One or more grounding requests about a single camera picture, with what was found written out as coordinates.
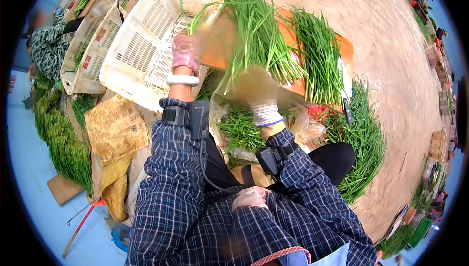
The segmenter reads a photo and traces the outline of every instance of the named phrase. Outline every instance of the pink glove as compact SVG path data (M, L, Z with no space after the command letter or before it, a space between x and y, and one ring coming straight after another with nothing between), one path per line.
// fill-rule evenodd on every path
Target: pink glove
M173 40L173 68L187 66L199 76L200 39L181 31Z

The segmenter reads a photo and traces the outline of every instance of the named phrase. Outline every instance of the white bangle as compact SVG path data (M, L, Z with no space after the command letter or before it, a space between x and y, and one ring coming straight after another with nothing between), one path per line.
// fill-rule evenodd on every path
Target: white bangle
M190 75L173 75L173 76L168 76L166 78L167 86L171 86L175 84L197 86L200 84L200 80L199 78L190 76Z

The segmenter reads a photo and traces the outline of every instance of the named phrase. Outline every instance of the ground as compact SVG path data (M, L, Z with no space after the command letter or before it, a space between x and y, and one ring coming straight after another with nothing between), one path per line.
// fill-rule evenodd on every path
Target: ground
M137 0L126 7L129 12ZM440 115L435 70L408 0L274 0L327 17L336 32L354 44L355 73L367 76L387 137L386 159L366 195L350 207L376 242L395 215L410 203L420 180L431 133L446 127Z

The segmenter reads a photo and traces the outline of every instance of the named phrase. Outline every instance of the black pants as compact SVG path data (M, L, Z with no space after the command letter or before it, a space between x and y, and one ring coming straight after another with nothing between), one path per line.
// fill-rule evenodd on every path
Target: black pants
M207 169L208 179L221 188L229 188L241 185L231 174L220 155L211 134L205 139L207 144ZM331 179L334 186L338 186L355 165L355 151L345 142L331 143L322 146L308 154L311 160L319 165L326 176ZM205 184L205 191L213 191L214 187Z
M65 28L63 29L62 34L75 32L78 29L78 26L82 23L83 19L84 17L72 20L69 23L67 23L67 25L65 25Z

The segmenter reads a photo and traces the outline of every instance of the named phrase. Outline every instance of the patterned shirt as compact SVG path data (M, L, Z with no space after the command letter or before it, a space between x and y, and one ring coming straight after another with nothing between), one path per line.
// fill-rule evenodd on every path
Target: patterned shirt
M62 35L65 28L63 14L57 14L54 24L47 30L36 30L32 34L32 60L44 76L52 81L59 80L59 72L73 34Z
M188 108L171 98L160 105ZM293 139L284 129L268 141L280 146ZM238 199L242 186L203 193L205 142L191 139L188 128L158 121L152 144L126 265L262 265L292 251L313 263L346 243L348 265L375 264L375 247L357 216L300 148L278 163L279 191L257 187L266 192L264 205L248 206Z

